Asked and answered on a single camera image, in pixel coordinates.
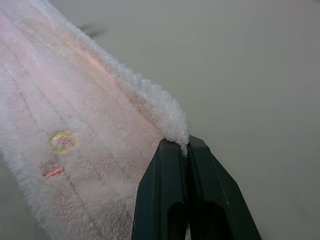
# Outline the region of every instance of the white fleece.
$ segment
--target white fleece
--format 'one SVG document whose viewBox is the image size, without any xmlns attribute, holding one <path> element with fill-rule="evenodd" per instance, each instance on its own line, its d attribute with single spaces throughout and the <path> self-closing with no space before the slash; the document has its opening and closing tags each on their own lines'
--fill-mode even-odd
<svg viewBox="0 0 320 240">
<path fill-rule="evenodd" d="M 60 132 L 75 147 L 56 151 Z M 0 0 L 0 152 L 52 239 L 130 239 L 137 186 L 162 138 L 187 152 L 186 116 L 167 91 L 47 1 Z"/>
</svg>

